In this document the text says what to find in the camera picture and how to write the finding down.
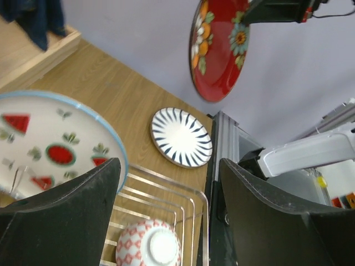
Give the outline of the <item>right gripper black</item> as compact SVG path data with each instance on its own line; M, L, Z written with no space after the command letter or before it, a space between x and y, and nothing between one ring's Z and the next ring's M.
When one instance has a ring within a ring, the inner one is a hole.
M255 23L283 23L307 22L327 0L255 0L251 1L246 10L242 23L245 25Z

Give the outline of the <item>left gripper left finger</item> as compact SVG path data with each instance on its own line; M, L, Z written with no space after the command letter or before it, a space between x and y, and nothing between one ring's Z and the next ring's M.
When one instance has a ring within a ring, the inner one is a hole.
M121 164L1 208L1 265L99 265Z

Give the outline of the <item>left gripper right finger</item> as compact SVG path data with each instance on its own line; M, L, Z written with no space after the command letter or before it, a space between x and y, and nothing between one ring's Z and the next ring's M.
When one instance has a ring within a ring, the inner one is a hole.
M222 158L239 265L353 265L354 210L292 195Z

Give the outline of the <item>red floral plate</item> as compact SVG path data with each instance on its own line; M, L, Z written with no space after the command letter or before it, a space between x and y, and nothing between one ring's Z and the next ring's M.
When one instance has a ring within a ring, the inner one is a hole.
M224 99L237 82L250 40L242 19L248 1L200 1L189 39L189 68L196 91L206 101Z

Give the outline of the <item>wire dish rack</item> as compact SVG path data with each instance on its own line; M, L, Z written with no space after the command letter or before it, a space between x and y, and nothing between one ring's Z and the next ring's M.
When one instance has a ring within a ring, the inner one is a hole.
M143 219L172 226L181 243L181 265L210 265L209 204L203 191L138 165L130 165L115 199L100 265L116 264L119 236Z

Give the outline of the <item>watermelon pattern plate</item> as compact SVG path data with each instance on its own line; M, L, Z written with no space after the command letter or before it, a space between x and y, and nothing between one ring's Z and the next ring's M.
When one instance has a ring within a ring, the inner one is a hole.
M84 104L55 93L1 95L1 192L19 200L70 181L118 158L122 188L125 147L113 127Z

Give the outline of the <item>blue patterned bowl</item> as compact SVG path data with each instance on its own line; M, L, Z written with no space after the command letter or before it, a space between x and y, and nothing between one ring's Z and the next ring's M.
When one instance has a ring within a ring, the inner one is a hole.
M128 225L116 245L117 265L178 266L181 243L172 225L160 219L145 219Z

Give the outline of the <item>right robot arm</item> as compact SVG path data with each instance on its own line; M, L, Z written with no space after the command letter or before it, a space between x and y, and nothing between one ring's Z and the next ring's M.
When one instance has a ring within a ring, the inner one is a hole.
M304 23L323 1L252 1L243 25L271 22ZM267 180L283 173L354 160L354 99L324 116L295 141L248 152L239 166Z

